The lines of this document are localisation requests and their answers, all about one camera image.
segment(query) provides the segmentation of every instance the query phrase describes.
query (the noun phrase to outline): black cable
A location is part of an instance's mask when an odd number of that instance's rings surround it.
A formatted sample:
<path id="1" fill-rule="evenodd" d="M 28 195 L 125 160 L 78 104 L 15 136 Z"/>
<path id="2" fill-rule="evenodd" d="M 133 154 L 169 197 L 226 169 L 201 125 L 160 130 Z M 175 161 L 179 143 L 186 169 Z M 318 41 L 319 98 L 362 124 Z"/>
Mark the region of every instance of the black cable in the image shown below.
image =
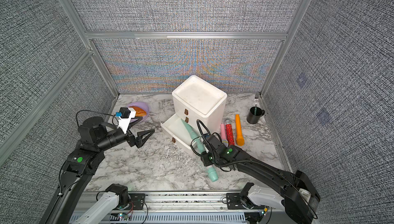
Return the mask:
<path id="1" fill-rule="evenodd" d="M 112 117 L 112 124 L 114 124 L 114 123 L 113 123 L 113 119 L 114 119 L 114 118 L 115 118 L 115 120 L 118 122 L 118 124 L 116 124 L 116 126 L 119 125 L 119 121 L 118 121 L 118 119 L 116 118 L 116 116 L 113 116 L 113 117 Z"/>
<path id="2" fill-rule="evenodd" d="M 69 185 L 69 187 L 67 187 L 67 189 L 66 189 L 64 192 L 67 192 L 68 189 L 69 189 L 73 184 L 77 183 L 78 181 L 76 181 L 76 182 L 72 183 L 71 185 Z M 52 206 L 52 209 L 50 210 L 49 215 L 48 215 L 48 217 L 47 217 L 45 223 L 48 221 L 50 215 L 52 214 L 52 211 L 53 211 L 53 209 L 54 209 L 54 207 L 55 207 L 57 201 L 59 200 L 59 198 L 60 198 L 60 195 L 57 196 L 57 199 L 56 199 L 56 201 L 54 202 L 54 204 L 53 204 L 53 206 Z"/>
<path id="3" fill-rule="evenodd" d="M 271 216 L 272 216 L 272 207 L 271 207 L 271 211 L 269 212 L 269 218 L 268 218 L 268 221 L 266 222 L 266 224 L 269 223 L 269 220 L 271 219 Z"/>
<path id="4" fill-rule="evenodd" d="M 200 134 L 203 137 L 203 140 L 205 142 L 204 145 L 207 147 L 208 151 L 211 153 L 212 161 L 213 161 L 214 165 L 216 167 L 220 168 L 219 164 L 216 163 L 216 160 L 215 160 L 214 149 L 212 148 L 212 145 L 203 136 L 204 134 L 203 134 L 203 131 L 202 131 L 201 127 L 200 127 L 200 124 L 205 128 L 205 130 L 208 132 L 209 135 L 211 135 L 211 133 L 209 132 L 208 128 L 204 125 L 204 123 L 202 123 L 199 119 L 197 119 L 197 127 L 198 127 L 198 130 L 199 130 L 199 132 L 200 132 Z"/>
<path id="5" fill-rule="evenodd" d="M 93 112 L 93 113 L 97 113 L 97 114 L 105 114 L 105 115 L 110 115 L 110 116 L 112 116 L 112 117 L 115 117 L 115 115 L 113 115 L 113 114 L 106 114 L 106 113 L 101 113 L 101 112 L 97 112 L 97 111 L 93 111 L 93 110 L 89 110 L 89 109 L 82 109 L 82 110 L 78 111 L 78 112 L 75 114 L 76 125 L 77 125 L 78 127 L 79 127 L 79 123 L 78 123 L 78 114 L 79 114 L 80 112 L 82 112 L 82 111 L 89 111 L 89 112 Z"/>
<path id="6" fill-rule="evenodd" d="M 223 171 L 223 172 L 230 172 L 231 168 L 230 168 L 230 170 L 224 170 L 224 169 L 220 168 L 220 170 Z"/>
<path id="7" fill-rule="evenodd" d="M 63 195 L 63 192 L 62 192 L 62 182 L 60 181 L 60 176 L 62 175 L 62 168 L 64 167 L 64 164 L 66 164 L 66 161 L 63 162 L 63 165 L 62 165 L 62 167 L 59 170 L 59 187 L 60 187 L 61 195 Z"/>
<path id="8" fill-rule="evenodd" d="M 202 137 L 202 136 L 197 137 L 197 138 L 194 138 L 194 139 L 191 141 L 191 143 L 190 143 L 190 148 L 191 148 L 191 150 L 192 150 L 197 156 L 199 156 L 200 158 L 203 158 L 205 155 L 198 153 L 198 152 L 195 150 L 195 148 L 193 147 L 193 145 L 192 145 L 194 140 L 196 140 L 196 139 L 198 139 L 198 138 L 201 138 L 201 137 Z"/>
<path id="9" fill-rule="evenodd" d="M 222 139 L 221 139 L 221 137 L 220 137 L 220 134 L 219 133 L 213 133 L 213 134 L 216 134 L 217 136 L 218 136 L 218 138 L 219 138 L 219 141 L 220 141 L 220 143 L 222 143 Z"/>
<path id="10" fill-rule="evenodd" d="M 147 204 L 144 202 L 144 204 L 145 204 L 145 206 L 147 207 L 147 215 L 146 215 L 146 217 L 145 217 L 145 220 L 141 223 L 141 224 L 144 224 L 145 223 L 145 221 L 147 220 L 147 218 L 148 218 L 148 213 L 149 213 L 149 209 L 148 209 L 148 206 L 147 206 Z"/>
<path id="11" fill-rule="evenodd" d="M 99 200 L 99 199 L 98 199 L 98 196 L 99 196 L 100 192 L 98 192 L 97 195 L 96 195 L 96 201 Z"/>

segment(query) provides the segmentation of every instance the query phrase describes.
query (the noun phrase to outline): metal bar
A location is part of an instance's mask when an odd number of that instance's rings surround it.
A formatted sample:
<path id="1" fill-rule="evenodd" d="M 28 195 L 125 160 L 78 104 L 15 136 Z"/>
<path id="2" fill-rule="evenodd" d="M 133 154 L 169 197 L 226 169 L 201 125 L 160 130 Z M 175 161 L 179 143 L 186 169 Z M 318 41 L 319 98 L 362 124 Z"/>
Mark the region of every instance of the metal bar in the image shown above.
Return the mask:
<path id="1" fill-rule="evenodd" d="M 159 94 L 171 94 L 172 92 L 168 93 L 119 93 L 119 95 L 159 95 Z M 227 94 L 255 94 L 255 93 L 227 93 Z"/>
<path id="2" fill-rule="evenodd" d="M 264 102 L 264 100 L 261 97 L 259 98 L 259 103 L 260 103 L 260 107 L 263 110 L 266 111 L 266 113 L 264 115 L 265 116 L 265 120 L 266 120 L 266 124 L 268 126 L 268 129 L 271 132 L 272 141 L 273 141 L 273 144 L 275 145 L 276 151 L 278 152 L 278 155 L 279 155 L 279 157 L 281 159 L 281 162 L 282 162 L 282 165 L 283 165 L 283 169 L 285 171 L 293 172 L 292 167 L 291 167 L 290 162 L 289 162 L 289 159 L 288 159 L 288 157 L 286 155 L 286 152 L 284 151 L 284 147 L 283 147 L 282 141 L 281 141 L 281 139 L 279 137 L 278 131 L 277 131 L 277 129 L 275 127 L 275 124 L 273 122 L 271 113 L 269 112 L 266 103 Z"/>
<path id="3" fill-rule="evenodd" d="M 278 71 L 279 66 L 282 63 L 283 57 L 285 56 L 291 42 L 292 39 L 294 38 L 294 35 L 297 32 L 298 26 L 300 25 L 302 18 L 305 15 L 305 12 L 307 11 L 307 8 L 310 4 L 311 0 L 301 0 L 297 10 L 295 11 L 292 23 L 289 27 L 289 31 L 288 31 L 288 37 L 285 40 L 285 42 L 283 43 L 283 45 L 280 47 L 278 55 L 276 56 L 271 68 L 269 69 L 266 79 L 264 80 L 263 83 L 263 87 L 261 88 L 261 93 L 262 96 L 264 96 L 268 89 L 270 84 L 273 81 L 273 78 L 275 77 L 276 72 Z"/>
<path id="4" fill-rule="evenodd" d="M 63 88 L 69 83 L 71 78 L 76 74 L 78 69 L 85 63 L 93 52 L 86 49 L 78 59 L 66 70 L 66 72 L 58 79 L 51 89 L 42 97 L 42 99 L 34 106 L 28 115 L 14 128 L 12 133 L 0 144 L 0 166 L 7 160 L 9 155 L 20 144 L 23 138 L 29 133 L 34 124 L 41 118 L 47 108 L 57 98 Z"/>
<path id="5" fill-rule="evenodd" d="M 104 82 L 107 84 L 112 95 L 117 98 L 119 96 L 119 90 L 115 84 L 115 81 L 113 81 L 113 78 L 110 72 L 108 71 L 107 67 L 105 66 L 105 63 L 102 60 L 99 52 L 97 51 L 96 46 L 93 44 L 91 40 L 89 41 L 90 41 L 91 49 L 93 50 L 93 55 L 92 55 L 93 62 L 95 63 L 98 71 L 100 72 L 102 78 L 104 79 Z"/>
<path id="6" fill-rule="evenodd" d="M 81 19 L 78 16 L 74 6 L 71 3 L 71 0 L 59 0 L 60 4 L 62 5 L 64 11 L 68 15 L 72 25 L 74 26 L 76 32 L 78 33 L 79 37 L 81 38 L 82 42 L 84 43 L 86 48 L 90 47 L 89 40 L 85 36 L 85 26 L 82 23 Z"/>
<path id="7" fill-rule="evenodd" d="M 282 32 L 138 32 L 138 31 L 90 31 L 88 39 L 281 39 L 288 37 Z"/>
<path id="8" fill-rule="evenodd" d="M 149 212 L 255 212 L 256 210 L 228 210 L 227 205 L 222 203 L 227 193 L 240 193 L 240 190 L 218 191 L 133 191 L 133 193 L 145 193 L 145 202 Z M 75 212 L 86 211 L 96 203 L 97 192 L 84 192 L 78 201 Z"/>

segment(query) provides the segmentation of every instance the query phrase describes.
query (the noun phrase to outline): purple plate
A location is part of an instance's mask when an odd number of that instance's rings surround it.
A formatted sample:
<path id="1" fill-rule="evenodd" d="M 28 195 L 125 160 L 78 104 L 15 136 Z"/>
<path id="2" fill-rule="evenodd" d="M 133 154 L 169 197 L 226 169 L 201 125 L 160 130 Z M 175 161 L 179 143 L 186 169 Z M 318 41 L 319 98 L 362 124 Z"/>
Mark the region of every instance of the purple plate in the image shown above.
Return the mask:
<path id="1" fill-rule="evenodd" d="M 126 107 L 130 107 L 130 106 L 137 106 L 137 107 L 143 109 L 147 113 L 145 116 L 143 116 L 142 121 L 144 121 L 148 117 L 148 115 L 149 115 L 149 107 L 148 107 L 148 105 L 146 103 L 144 103 L 144 102 L 134 102 L 134 103 L 129 103 Z"/>

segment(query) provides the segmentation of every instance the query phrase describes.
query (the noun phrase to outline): teal plastic bottle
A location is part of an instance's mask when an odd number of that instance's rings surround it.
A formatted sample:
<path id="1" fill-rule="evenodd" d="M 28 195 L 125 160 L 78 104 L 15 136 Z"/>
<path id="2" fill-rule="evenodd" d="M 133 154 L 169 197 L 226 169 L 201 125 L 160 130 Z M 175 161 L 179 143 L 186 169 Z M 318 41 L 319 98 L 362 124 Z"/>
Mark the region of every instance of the teal plastic bottle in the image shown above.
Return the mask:
<path id="1" fill-rule="evenodd" d="M 204 147 L 203 143 L 201 142 L 201 138 L 198 138 L 199 137 L 198 134 L 194 131 L 194 129 L 189 124 L 187 124 L 184 120 L 182 120 L 182 122 L 185 125 L 185 128 L 187 129 L 187 131 L 189 132 L 190 138 L 192 140 L 197 138 L 196 139 L 196 144 L 197 144 L 196 151 L 200 154 L 203 153 L 205 151 L 205 147 Z M 216 172 L 213 165 L 207 166 L 206 172 L 208 174 L 209 179 L 212 182 L 215 182 L 219 179 L 218 173 Z"/>

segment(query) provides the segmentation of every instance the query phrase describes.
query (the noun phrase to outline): red glitter tube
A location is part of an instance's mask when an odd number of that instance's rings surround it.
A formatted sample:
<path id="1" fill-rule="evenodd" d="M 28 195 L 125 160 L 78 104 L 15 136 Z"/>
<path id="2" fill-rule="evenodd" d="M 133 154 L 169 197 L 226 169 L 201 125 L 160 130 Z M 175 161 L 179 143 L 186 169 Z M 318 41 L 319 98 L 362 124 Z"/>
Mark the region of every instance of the red glitter tube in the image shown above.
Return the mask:
<path id="1" fill-rule="evenodd" d="M 224 121 L 224 125 L 226 126 L 226 134 L 229 145 L 234 145 L 233 126 L 231 126 L 231 120 L 226 119 Z"/>

